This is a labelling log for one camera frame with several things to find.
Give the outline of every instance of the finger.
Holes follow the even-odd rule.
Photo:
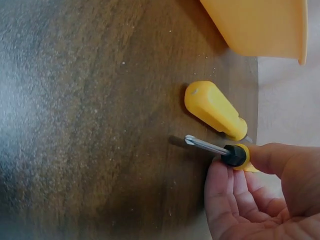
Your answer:
[[[270,216],[259,211],[254,197],[248,190],[247,180],[244,171],[234,170],[233,194],[236,199],[240,216],[248,219],[252,223],[262,223],[270,219]]]
[[[250,161],[255,168],[266,174],[276,174],[281,178],[285,166],[293,157],[305,154],[307,148],[269,143],[263,146],[251,145]]]
[[[244,173],[249,192],[252,194],[259,211],[276,217],[287,207],[283,198],[278,198],[265,187],[252,172]]]
[[[226,188],[226,196],[231,208],[232,215],[239,223],[249,223],[247,219],[239,215],[239,209],[236,197],[234,195],[234,170],[231,167],[227,168],[228,183]]]
[[[232,214],[227,197],[228,168],[221,162],[213,162],[208,170],[204,187],[204,207],[213,239],[238,223]]]

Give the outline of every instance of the wood grain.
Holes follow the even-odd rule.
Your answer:
[[[210,156],[170,136],[223,144],[182,102],[211,80],[255,139],[257,59],[197,0],[0,0],[0,15],[1,239],[210,239]]]

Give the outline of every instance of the hand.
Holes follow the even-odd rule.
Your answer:
[[[251,163],[281,179],[274,197],[252,172],[214,161],[204,205],[214,240],[320,239],[320,147],[250,146]]]

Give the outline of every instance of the floor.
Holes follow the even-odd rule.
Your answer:
[[[305,66],[296,60],[260,57],[257,143],[320,146],[320,1],[309,0],[309,40]],[[261,175],[280,193],[276,177]]]

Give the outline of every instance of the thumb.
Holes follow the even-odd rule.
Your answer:
[[[287,164],[308,152],[309,147],[269,143],[263,146],[251,145],[250,161],[253,166],[266,174],[275,174],[280,179]]]

